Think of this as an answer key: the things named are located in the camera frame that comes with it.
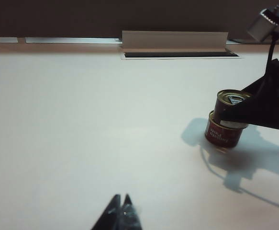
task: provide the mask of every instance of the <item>white table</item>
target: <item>white table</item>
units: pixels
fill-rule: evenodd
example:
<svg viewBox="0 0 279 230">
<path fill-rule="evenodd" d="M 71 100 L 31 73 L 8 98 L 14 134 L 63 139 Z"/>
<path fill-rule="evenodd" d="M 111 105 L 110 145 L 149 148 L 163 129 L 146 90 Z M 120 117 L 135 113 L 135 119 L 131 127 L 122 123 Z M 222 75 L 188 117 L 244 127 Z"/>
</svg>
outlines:
<svg viewBox="0 0 279 230">
<path fill-rule="evenodd" d="M 243 58 L 0 44 L 0 230 L 89 230 L 126 193 L 144 230 L 279 229 L 279 130 L 203 135 L 216 93 L 264 73 L 268 46 L 229 48 Z"/>
</svg>

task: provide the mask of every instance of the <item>can lid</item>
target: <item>can lid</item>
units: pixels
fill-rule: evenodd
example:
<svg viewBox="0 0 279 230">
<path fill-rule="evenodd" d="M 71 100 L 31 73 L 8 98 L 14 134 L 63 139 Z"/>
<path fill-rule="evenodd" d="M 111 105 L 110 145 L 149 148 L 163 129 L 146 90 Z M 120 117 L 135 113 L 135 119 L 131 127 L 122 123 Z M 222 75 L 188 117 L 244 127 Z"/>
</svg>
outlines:
<svg viewBox="0 0 279 230">
<path fill-rule="evenodd" d="M 227 105 L 235 105 L 251 97 L 251 94 L 240 90 L 222 90 L 217 93 L 217 98 Z"/>
</svg>

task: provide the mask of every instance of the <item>stacked cans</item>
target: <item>stacked cans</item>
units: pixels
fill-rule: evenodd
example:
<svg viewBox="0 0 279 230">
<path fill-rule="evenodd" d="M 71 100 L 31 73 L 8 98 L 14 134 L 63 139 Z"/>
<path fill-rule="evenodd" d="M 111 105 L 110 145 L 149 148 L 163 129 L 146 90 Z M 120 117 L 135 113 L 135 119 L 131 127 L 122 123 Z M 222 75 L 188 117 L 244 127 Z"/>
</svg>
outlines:
<svg viewBox="0 0 279 230">
<path fill-rule="evenodd" d="M 248 124 L 223 121 L 219 114 L 230 106 L 243 102 L 251 95 L 238 90 L 222 90 L 217 93 L 215 109 L 210 112 L 205 137 L 214 145 L 232 148 Z"/>
</svg>

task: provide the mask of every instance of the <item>dark wall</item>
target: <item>dark wall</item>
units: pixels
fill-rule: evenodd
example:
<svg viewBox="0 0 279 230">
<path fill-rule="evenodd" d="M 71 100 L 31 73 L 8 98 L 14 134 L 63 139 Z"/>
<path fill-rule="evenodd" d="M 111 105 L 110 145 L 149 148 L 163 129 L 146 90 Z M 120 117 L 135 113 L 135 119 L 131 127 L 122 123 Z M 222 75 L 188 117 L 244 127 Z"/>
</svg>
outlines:
<svg viewBox="0 0 279 230">
<path fill-rule="evenodd" d="M 0 36 L 121 37 L 122 30 L 229 31 L 246 28 L 274 0 L 0 0 Z"/>
</svg>

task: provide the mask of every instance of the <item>white surface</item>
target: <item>white surface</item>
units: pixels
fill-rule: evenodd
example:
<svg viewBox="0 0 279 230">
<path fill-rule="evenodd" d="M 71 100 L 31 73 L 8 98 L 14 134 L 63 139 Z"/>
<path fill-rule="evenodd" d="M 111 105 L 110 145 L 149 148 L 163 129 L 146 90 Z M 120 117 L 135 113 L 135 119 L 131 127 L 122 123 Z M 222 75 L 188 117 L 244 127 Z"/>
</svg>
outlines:
<svg viewBox="0 0 279 230">
<path fill-rule="evenodd" d="M 264 72 L 268 46 L 228 48 L 244 58 L 0 44 L 0 230 L 87 230 L 127 192 L 145 230 L 279 229 L 279 130 L 224 155 L 203 136 L 216 93 Z"/>
<path fill-rule="evenodd" d="M 18 43 L 16 37 L 0 37 L 0 43 Z"/>
<path fill-rule="evenodd" d="M 27 43 L 121 44 L 118 38 L 27 37 Z"/>
<path fill-rule="evenodd" d="M 124 52 L 225 52 L 228 32 L 122 31 Z"/>
</svg>

